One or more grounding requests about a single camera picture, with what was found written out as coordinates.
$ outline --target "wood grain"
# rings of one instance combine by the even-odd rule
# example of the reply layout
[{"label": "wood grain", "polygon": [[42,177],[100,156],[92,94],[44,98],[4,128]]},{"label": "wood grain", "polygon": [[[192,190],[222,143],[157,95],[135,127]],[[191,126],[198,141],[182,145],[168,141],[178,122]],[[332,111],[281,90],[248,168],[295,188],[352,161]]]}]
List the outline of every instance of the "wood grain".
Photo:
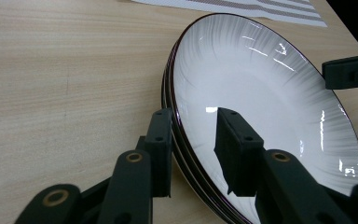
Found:
[{"label": "wood grain", "polygon": [[[256,19],[322,62],[358,55],[325,1],[327,28]],[[170,50],[208,12],[131,1],[0,1],[0,223],[13,223],[40,190],[82,190],[113,172],[160,109]],[[358,134],[358,89],[337,95]],[[172,198],[154,201],[155,223],[222,223],[174,163]]]}]

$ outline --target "paper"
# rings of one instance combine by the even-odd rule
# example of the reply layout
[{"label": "paper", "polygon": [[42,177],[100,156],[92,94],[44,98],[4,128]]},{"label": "paper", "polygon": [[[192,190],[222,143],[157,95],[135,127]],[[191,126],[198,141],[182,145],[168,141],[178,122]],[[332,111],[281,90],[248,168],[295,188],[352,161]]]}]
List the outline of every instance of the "paper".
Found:
[{"label": "paper", "polygon": [[132,0],[165,7],[223,12],[244,17],[265,17],[275,21],[326,27],[308,0]]}]

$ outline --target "wooden table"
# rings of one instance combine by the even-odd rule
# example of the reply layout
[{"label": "wooden table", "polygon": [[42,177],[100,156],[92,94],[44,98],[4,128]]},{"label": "wooden table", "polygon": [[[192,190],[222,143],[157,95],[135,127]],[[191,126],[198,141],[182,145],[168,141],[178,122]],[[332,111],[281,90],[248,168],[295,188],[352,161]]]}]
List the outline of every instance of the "wooden table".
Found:
[{"label": "wooden table", "polygon": [[[325,1],[327,28],[256,19],[321,70],[358,55]],[[0,224],[13,223],[40,190],[88,189],[112,174],[160,109],[171,47],[209,12],[129,0],[0,1]],[[358,89],[337,91],[358,134]],[[154,200],[155,223],[222,223],[173,163],[172,198]]]}]

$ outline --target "stack of plates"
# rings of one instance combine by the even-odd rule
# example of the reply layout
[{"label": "stack of plates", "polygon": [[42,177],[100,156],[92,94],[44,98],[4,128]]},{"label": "stack of plates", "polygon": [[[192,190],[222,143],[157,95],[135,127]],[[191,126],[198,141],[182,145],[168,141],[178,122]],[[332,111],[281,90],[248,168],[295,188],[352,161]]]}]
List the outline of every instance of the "stack of plates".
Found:
[{"label": "stack of plates", "polygon": [[212,14],[189,25],[167,62],[162,104],[173,109],[182,172],[226,222],[259,218],[255,198],[227,195],[213,152],[218,107],[239,112],[265,149],[294,154],[320,184],[346,195],[358,184],[358,140],[338,98],[298,49],[256,21]]}]

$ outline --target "white plate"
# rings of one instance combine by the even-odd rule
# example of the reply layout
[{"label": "white plate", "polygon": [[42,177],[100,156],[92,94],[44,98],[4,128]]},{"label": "white plate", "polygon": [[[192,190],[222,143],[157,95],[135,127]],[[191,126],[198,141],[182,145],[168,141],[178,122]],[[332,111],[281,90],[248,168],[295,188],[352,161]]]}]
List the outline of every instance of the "white plate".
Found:
[{"label": "white plate", "polygon": [[265,149],[294,154],[320,184],[347,195],[358,184],[358,140],[344,108],[280,35],[244,17],[213,14],[189,26],[173,57],[172,107],[182,129],[176,138],[188,140],[199,169],[246,219],[259,222],[255,198],[226,194],[213,152],[217,107],[239,112]]}]

